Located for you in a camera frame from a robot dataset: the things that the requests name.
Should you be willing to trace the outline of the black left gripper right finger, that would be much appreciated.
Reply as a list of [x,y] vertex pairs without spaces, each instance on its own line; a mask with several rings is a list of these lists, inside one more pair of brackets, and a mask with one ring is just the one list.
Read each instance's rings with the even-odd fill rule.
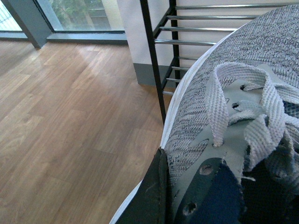
[[238,224],[244,202],[238,180],[221,158],[198,168],[174,218],[175,224]]

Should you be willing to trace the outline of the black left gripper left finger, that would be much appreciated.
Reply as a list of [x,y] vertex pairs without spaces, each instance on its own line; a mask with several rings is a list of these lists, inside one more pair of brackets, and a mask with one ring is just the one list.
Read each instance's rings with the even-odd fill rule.
[[117,224],[166,223],[168,164],[159,148],[136,194],[116,219]]

